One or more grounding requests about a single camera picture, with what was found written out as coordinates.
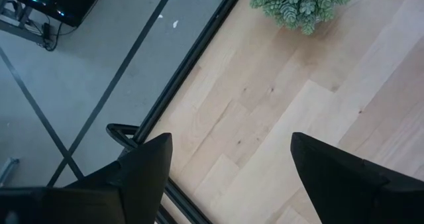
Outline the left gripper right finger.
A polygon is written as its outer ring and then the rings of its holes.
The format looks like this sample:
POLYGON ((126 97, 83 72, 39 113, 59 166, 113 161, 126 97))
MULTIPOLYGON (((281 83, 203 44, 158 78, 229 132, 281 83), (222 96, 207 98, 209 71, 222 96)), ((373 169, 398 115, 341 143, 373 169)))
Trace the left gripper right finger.
POLYGON ((422 223, 423 181, 304 133, 290 151, 322 223, 422 223))

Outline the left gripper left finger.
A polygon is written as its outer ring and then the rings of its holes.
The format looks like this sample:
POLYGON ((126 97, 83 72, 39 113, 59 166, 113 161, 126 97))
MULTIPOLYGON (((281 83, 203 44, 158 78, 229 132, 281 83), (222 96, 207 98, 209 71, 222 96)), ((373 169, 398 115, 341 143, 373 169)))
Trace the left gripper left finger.
POLYGON ((78 223, 153 223, 172 161, 172 135, 162 133, 68 188, 87 191, 78 223))

